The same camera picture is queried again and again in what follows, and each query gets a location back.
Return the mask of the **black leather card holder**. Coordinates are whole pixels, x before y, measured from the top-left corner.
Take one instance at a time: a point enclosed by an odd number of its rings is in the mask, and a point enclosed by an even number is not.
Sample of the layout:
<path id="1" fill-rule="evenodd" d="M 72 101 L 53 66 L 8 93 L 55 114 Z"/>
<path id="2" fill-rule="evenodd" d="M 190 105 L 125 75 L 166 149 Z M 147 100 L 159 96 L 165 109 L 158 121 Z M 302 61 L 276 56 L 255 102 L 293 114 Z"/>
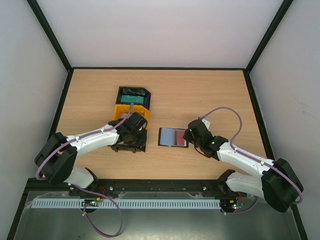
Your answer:
<path id="1" fill-rule="evenodd" d="M 174 130 L 182 128 L 166 128 L 160 127 L 158 132 L 158 146 L 162 147 L 176 147 L 176 148 L 188 148 L 189 143 L 187 142 L 186 147 L 174 146 Z"/>

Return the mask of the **red white credit card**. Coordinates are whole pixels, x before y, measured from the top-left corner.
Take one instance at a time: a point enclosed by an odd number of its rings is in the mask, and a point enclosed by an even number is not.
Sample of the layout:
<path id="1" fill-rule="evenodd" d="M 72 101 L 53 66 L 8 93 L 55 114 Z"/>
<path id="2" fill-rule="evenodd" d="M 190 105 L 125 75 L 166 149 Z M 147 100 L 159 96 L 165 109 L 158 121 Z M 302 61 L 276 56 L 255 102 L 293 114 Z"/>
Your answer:
<path id="1" fill-rule="evenodd" d="M 173 132 L 173 145 L 176 147 L 186 147 L 187 141 L 184 139 L 185 130 L 175 129 Z"/>

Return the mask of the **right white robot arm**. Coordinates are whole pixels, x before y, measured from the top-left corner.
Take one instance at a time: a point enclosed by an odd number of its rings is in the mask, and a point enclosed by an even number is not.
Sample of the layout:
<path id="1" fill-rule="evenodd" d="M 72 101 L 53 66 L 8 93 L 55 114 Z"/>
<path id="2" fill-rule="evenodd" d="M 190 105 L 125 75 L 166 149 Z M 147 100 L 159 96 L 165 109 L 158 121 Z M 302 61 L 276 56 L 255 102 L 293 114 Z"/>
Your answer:
<path id="1" fill-rule="evenodd" d="M 196 119 L 188 124 L 183 138 L 207 158 L 231 164 L 245 174 L 232 172 L 218 183 L 218 191 L 229 196 L 243 192 L 265 200 L 274 210 L 284 213 L 299 204 L 304 190 L 288 161 L 259 157 L 233 145 L 222 136 L 213 136 L 209 123 Z"/>

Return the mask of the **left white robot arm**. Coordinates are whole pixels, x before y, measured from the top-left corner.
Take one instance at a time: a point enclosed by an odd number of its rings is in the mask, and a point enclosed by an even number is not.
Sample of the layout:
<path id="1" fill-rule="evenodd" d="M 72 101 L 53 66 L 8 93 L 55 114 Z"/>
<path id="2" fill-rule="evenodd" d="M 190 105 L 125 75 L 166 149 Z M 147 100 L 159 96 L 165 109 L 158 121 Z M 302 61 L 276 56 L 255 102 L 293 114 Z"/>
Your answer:
<path id="1" fill-rule="evenodd" d="M 53 134 L 35 157 L 36 178 L 52 185 L 67 183 L 88 188 L 97 177 L 88 168 L 76 166 L 77 158 L 96 149 L 124 144 L 124 148 L 144 148 L 148 121 L 138 112 L 112 120 L 86 133 L 65 136 Z"/>

